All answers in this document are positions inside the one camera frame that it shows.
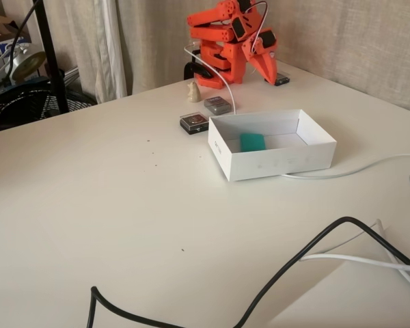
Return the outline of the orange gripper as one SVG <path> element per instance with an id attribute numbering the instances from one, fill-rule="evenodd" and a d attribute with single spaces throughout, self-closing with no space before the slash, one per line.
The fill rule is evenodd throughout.
<path id="1" fill-rule="evenodd" d="M 243 42 L 242 50 L 249 63 L 264 77 L 269 84 L 274 84 L 277 77 L 277 62 L 274 50 L 277 38 L 271 29 L 263 29 L 258 37 L 253 34 Z"/>

